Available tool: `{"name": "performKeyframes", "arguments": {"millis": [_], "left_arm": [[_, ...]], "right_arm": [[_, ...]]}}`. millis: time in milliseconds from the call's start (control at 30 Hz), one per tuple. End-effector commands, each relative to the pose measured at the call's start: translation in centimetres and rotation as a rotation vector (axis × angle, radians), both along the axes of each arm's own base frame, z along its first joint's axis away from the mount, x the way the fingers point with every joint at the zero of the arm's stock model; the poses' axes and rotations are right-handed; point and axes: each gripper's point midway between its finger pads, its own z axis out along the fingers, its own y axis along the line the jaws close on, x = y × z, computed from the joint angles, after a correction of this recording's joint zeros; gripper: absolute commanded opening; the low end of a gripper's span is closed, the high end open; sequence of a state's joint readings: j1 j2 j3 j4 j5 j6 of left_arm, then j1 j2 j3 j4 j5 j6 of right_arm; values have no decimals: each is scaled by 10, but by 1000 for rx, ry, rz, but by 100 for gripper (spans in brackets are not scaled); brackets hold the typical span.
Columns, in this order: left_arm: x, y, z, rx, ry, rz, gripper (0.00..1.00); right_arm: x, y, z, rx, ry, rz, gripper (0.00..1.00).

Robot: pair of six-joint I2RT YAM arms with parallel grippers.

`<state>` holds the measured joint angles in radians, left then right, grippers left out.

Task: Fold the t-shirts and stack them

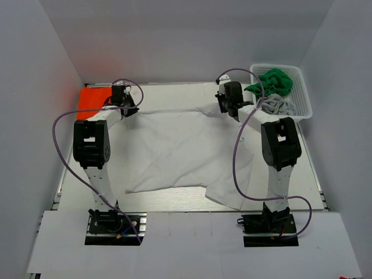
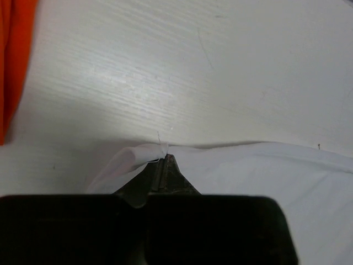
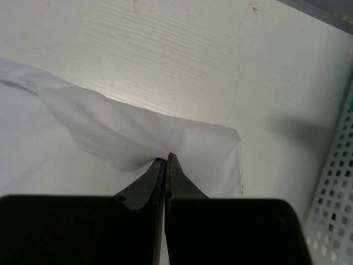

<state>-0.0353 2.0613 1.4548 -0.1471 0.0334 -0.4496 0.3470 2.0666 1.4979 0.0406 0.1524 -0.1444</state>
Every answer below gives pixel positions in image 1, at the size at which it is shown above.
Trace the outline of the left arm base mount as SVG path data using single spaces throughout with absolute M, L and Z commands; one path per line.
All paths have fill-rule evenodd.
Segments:
M 128 217 L 113 210 L 89 210 L 85 235 L 86 246 L 139 246 L 146 230 L 146 214 L 130 213 Z

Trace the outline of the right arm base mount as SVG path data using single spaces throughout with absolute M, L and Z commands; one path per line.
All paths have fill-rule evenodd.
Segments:
M 245 214 L 237 219 L 242 227 L 244 247 L 272 248 L 299 246 L 295 220 L 292 214 L 286 219 L 270 224 L 263 214 Z

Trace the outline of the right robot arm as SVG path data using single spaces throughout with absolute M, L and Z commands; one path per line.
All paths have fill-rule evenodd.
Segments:
M 263 227 L 277 231 L 289 216 L 289 181 L 294 166 L 302 154 L 295 122 L 291 117 L 270 115 L 251 102 L 245 102 L 242 86 L 237 81 L 216 80 L 219 86 L 215 97 L 222 113 L 260 133 L 262 156 L 269 170 L 267 196 L 262 198 Z

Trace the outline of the grey t shirt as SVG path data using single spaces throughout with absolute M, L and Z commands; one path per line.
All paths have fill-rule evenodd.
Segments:
M 278 94 L 259 98 L 258 103 L 261 104 L 261 110 L 270 115 L 294 116 L 296 114 L 296 106 Z

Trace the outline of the white t shirt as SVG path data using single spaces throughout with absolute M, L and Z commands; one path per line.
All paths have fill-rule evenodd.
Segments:
M 139 112 L 124 121 L 126 192 L 200 186 L 207 198 L 239 210 L 253 153 L 240 125 L 216 105 Z

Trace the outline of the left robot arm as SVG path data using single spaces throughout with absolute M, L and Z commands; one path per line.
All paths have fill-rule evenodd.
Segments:
M 103 101 L 102 107 L 78 112 L 74 122 L 73 158 L 87 176 L 86 183 L 93 192 L 97 211 L 114 211 L 119 207 L 108 175 L 109 129 L 139 111 L 130 88 L 131 85 L 125 83 L 112 84 L 111 95 Z

